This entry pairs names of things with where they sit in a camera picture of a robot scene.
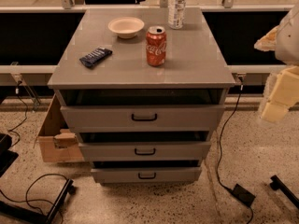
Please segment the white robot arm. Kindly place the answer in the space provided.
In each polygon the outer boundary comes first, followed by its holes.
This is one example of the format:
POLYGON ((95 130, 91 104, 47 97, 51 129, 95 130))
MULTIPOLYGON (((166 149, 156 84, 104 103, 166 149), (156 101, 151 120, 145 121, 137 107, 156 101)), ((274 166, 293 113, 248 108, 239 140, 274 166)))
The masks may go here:
POLYGON ((299 102, 299 4, 296 4, 280 24, 260 38, 254 48, 274 51, 277 60, 286 64, 266 80, 260 119, 278 122, 299 102))

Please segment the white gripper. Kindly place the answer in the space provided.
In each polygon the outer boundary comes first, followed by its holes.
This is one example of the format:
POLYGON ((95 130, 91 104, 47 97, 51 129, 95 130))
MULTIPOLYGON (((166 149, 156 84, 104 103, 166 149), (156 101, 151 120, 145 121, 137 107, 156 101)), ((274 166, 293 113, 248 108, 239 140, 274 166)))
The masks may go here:
POLYGON ((271 73, 266 80, 261 119, 278 122, 289 108, 299 102, 299 67, 287 66, 278 73, 271 73))

